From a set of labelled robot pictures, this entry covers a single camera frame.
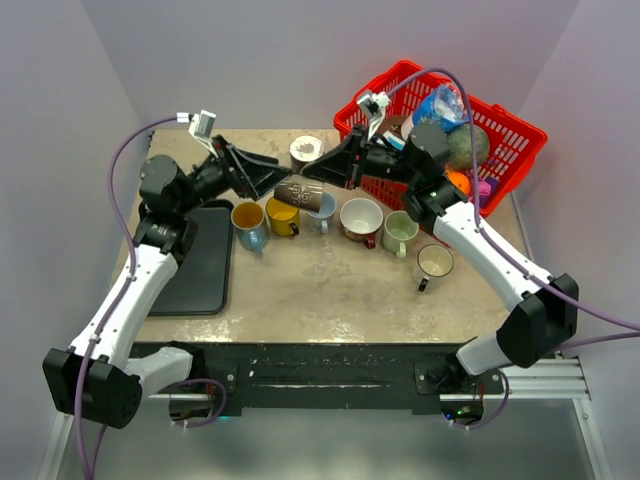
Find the dark maroon mug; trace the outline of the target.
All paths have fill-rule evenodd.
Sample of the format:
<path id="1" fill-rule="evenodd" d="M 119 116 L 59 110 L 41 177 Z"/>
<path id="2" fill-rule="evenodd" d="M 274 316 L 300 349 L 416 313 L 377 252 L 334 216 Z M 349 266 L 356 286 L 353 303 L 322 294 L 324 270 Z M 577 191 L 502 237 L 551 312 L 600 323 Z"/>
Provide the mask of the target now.
<path id="1" fill-rule="evenodd" d="M 281 181 L 273 191 L 273 197 L 283 203 L 311 212 L 319 212 L 324 194 L 324 184 L 314 179 L 292 175 Z"/>

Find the yellow mug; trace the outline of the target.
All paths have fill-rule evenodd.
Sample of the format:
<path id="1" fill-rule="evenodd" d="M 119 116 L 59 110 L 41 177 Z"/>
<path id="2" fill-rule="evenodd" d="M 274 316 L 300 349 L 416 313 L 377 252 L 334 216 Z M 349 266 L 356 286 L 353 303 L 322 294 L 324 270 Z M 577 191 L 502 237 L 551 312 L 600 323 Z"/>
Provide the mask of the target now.
<path id="1" fill-rule="evenodd" d="M 295 237 L 299 234 L 300 210 L 276 198 L 270 198 L 265 210 L 271 230 L 282 237 Z"/>

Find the teal rimmed mug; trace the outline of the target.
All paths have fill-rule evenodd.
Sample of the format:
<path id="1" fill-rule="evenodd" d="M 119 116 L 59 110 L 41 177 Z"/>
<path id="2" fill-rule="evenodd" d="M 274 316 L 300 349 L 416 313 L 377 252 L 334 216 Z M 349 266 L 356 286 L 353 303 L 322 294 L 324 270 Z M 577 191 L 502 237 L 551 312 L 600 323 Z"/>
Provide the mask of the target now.
<path id="1" fill-rule="evenodd" d="M 231 222 L 240 244 L 261 257 L 269 242 L 269 228 L 263 207 L 256 202 L 243 202 L 231 212 Z"/>

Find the pale blue mug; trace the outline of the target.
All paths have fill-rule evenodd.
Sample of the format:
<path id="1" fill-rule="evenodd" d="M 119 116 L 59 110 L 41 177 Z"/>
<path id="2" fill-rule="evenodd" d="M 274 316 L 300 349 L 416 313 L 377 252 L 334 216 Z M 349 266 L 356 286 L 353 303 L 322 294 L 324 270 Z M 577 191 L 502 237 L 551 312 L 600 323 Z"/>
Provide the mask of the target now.
<path id="1" fill-rule="evenodd" d="M 320 209 L 318 212 L 308 212 L 310 227 L 319 233 L 326 234 L 333 221 L 337 208 L 334 196 L 328 192 L 322 194 Z"/>

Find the brown floral mug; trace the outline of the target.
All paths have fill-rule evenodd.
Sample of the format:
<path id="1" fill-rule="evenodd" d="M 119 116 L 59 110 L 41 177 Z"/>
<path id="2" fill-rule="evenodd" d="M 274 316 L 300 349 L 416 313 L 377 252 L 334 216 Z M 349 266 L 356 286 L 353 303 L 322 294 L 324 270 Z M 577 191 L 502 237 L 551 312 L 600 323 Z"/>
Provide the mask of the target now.
<path id="1" fill-rule="evenodd" d="M 367 198 L 353 198 L 341 208 L 340 223 L 345 235 L 368 250 L 376 247 L 376 235 L 384 222 L 381 207 Z"/>

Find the pale green mug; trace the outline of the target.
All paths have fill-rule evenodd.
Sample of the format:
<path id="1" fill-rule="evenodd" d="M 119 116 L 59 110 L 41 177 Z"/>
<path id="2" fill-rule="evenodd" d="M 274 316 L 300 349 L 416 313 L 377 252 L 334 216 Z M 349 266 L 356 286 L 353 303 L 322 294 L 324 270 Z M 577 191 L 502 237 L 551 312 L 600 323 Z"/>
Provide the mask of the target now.
<path id="1" fill-rule="evenodd" d="M 420 230 L 406 211 L 391 212 L 384 221 L 382 246 L 398 259 L 404 259 Z"/>

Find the white cream mug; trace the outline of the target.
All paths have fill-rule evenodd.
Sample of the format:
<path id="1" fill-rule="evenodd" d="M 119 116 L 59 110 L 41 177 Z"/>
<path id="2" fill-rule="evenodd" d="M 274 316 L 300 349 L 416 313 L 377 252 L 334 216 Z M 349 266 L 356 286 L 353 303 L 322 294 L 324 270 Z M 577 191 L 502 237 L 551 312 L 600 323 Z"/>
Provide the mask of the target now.
<path id="1" fill-rule="evenodd" d="M 454 268 L 454 257 L 445 247 L 437 244 L 425 245 L 416 256 L 412 278 L 419 292 L 441 285 Z"/>

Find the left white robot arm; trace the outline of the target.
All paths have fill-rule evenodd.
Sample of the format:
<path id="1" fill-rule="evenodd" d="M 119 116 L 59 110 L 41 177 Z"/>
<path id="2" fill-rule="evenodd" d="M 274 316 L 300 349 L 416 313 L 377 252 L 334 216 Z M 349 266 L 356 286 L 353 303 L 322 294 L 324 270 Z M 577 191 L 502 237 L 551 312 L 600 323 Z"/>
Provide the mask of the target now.
<path id="1" fill-rule="evenodd" d="M 209 376 L 203 350 L 172 341 L 157 352 L 130 352 L 152 305 L 189 254 L 197 232 L 189 213 L 232 190 L 257 200 L 290 175 L 278 160 L 218 144 L 190 173 L 167 155 L 145 161 L 145 208 L 128 241 L 129 259 L 104 302 L 66 349 L 42 368 L 57 411 L 122 429 L 147 397 L 174 384 L 196 392 Z"/>

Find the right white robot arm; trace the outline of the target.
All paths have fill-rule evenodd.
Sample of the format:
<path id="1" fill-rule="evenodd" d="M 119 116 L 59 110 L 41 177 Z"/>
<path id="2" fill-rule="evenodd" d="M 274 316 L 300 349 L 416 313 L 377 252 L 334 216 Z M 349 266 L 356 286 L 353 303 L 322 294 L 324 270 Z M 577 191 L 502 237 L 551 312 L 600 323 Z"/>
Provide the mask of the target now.
<path id="1" fill-rule="evenodd" d="M 345 189 L 359 186 L 363 176 L 407 184 L 402 201 L 411 219 L 461 254 L 499 295 L 509 315 L 497 331 L 466 342 L 426 375 L 432 384 L 466 393 L 486 371 L 528 368 L 573 337 L 579 287 L 571 276 L 554 276 L 527 260 L 475 218 L 473 203 L 445 173 L 450 155 L 445 132 L 433 123 L 414 127 L 400 150 L 366 140 L 356 126 L 301 173 Z"/>

